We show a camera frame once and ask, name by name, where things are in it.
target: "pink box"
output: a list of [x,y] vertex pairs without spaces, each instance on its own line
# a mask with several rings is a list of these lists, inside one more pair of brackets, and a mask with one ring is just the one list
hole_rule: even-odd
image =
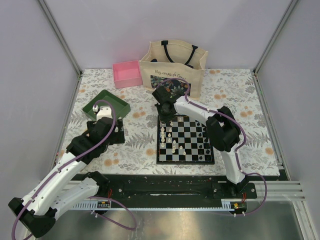
[[125,61],[112,64],[116,89],[142,85],[139,61]]

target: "green tray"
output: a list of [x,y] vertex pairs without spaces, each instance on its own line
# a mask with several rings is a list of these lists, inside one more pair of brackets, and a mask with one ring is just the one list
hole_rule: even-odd
[[[87,105],[85,105],[84,108],[82,108],[82,111],[85,113],[85,115],[93,121],[96,121],[97,118],[92,108],[98,100],[106,100],[114,107],[117,120],[120,117],[124,118],[131,110],[129,103],[121,100],[107,90],[102,90],[94,99],[92,99]],[[103,102],[99,102],[97,105],[100,108],[101,106],[104,106],[106,104]]]

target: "robotic arm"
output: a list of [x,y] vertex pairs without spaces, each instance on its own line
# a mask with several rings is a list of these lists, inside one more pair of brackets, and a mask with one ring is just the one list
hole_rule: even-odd
[[[100,110],[98,108],[93,110],[98,112],[97,121],[87,122],[87,131],[72,139],[66,148],[66,153],[51,172],[30,193],[23,198],[13,198],[8,204],[17,216],[26,204],[32,201],[21,215],[20,221],[36,238],[45,235],[61,215],[80,201],[91,196],[108,195],[109,180],[98,171],[88,173],[81,183],[62,193],[65,185],[93,159],[104,153],[108,146],[125,142],[123,122],[119,119],[109,137],[101,145],[68,166],[62,167],[97,145],[111,130],[113,122],[111,108],[102,106]],[[35,193],[44,183],[45,187],[35,197]]]
[[[166,123],[174,118],[175,114],[189,116],[206,126],[210,144],[221,151],[222,159],[226,168],[227,179],[240,191],[246,184],[245,175],[239,171],[236,161],[235,149],[240,141],[239,127],[232,121],[219,114],[209,111],[207,106],[192,101],[190,104],[185,95],[172,95],[164,86],[157,87],[152,93],[158,101],[156,108],[161,122]],[[223,106],[218,112],[235,119],[229,108]]]

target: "reflective metal surface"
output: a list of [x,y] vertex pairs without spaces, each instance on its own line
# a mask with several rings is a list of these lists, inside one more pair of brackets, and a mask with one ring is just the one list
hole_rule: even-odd
[[[256,208],[258,203],[250,202]],[[136,211],[128,231],[88,211],[68,211],[41,240],[302,240],[290,202],[267,202],[256,214],[236,217],[207,211]],[[105,214],[133,226],[125,211]]]

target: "black bag handle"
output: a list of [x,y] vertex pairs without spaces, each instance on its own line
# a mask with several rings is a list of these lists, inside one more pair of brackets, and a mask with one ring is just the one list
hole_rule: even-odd
[[[168,60],[169,60],[171,63],[174,63],[174,61],[171,59],[171,57],[169,56],[169,53],[168,53],[168,48],[167,48],[168,43],[169,43],[168,40],[163,40],[163,41],[161,41],[161,45],[163,45],[163,47],[164,47],[164,51],[165,51],[166,57],[168,58]],[[192,45],[191,55],[190,55],[189,59],[185,62],[184,65],[188,65],[188,64],[189,64],[189,62],[191,61],[192,57],[194,56],[195,51],[196,51],[197,48],[198,48],[197,46]]]

